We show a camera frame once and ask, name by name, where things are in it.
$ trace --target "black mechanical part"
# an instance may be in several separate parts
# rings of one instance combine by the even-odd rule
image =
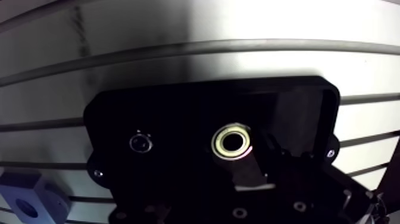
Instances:
[[[102,184],[117,204],[110,223],[359,221],[375,196],[326,160],[339,100],[338,90],[321,77],[99,94],[84,120],[94,167],[107,177]],[[249,133],[251,150],[235,160],[217,155],[210,144],[228,124],[244,125]],[[143,139],[128,144],[138,130],[151,134],[152,147]],[[242,137],[221,136],[228,153],[240,145],[224,142],[233,133]]]

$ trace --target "black plastic part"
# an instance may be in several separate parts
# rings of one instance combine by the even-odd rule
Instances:
[[[101,185],[132,217],[129,222],[152,222],[144,211],[157,204],[172,208],[168,224],[249,223],[265,211],[276,221],[279,209],[292,214],[293,200],[309,200],[312,207],[313,197],[306,196],[318,189],[312,190],[310,179],[322,175],[313,173],[326,161],[339,100],[338,90],[317,76],[185,83],[101,93],[86,107],[84,121],[94,168],[107,177]],[[222,160],[211,150],[213,134],[229,123],[251,130],[252,151],[240,160]],[[137,130],[151,135],[147,153],[129,145]],[[304,153],[312,155],[312,166],[301,168]],[[311,173],[299,175],[300,170]],[[235,190],[267,183],[266,176],[285,187],[260,194]],[[293,192],[296,184],[308,193]],[[246,222],[233,219],[232,210],[244,204],[257,212]]]

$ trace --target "bolt head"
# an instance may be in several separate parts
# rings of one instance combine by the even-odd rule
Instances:
[[[332,158],[335,155],[335,151],[334,150],[329,150],[328,152],[328,158]]]
[[[101,178],[104,174],[100,170],[95,170],[95,176]]]

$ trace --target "circular hole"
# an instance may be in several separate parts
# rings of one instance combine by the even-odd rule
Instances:
[[[122,211],[118,212],[115,216],[117,219],[125,219],[127,217],[126,213]]]
[[[32,218],[38,217],[38,212],[36,211],[36,209],[31,206],[27,201],[17,199],[15,202],[17,203],[18,208],[27,216]]]
[[[138,153],[147,153],[152,147],[152,142],[146,135],[137,134],[130,139],[130,148]]]
[[[237,219],[244,219],[247,217],[247,210],[244,208],[235,208],[232,211],[232,215]]]
[[[307,206],[301,201],[295,202],[293,207],[295,210],[300,211],[300,212],[305,212],[307,209]]]
[[[231,133],[222,140],[222,145],[228,151],[236,151],[242,147],[243,138],[238,133]]]

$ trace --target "screw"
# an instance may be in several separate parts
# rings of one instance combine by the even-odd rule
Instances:
[[[328,152],[328,158],[332,158],[335,155],[335,151],[334,150],[329,150]]]
[[[95,176],[101,178],[104,174],[100,170],[95,170]]]
[[[247,217],[247,210],[244,208],[235,208],[232,211],[232,215],[237,219],[244,219]]]
[[[302,201],[297,201],[297,202],[295,202],[295,203],[293,204],[293,208],[294,208],[296,211],[299,211],[299,212],[303,213],[303,212],[306,211],[307,205],[304,204],[304,202],[302,202]]]

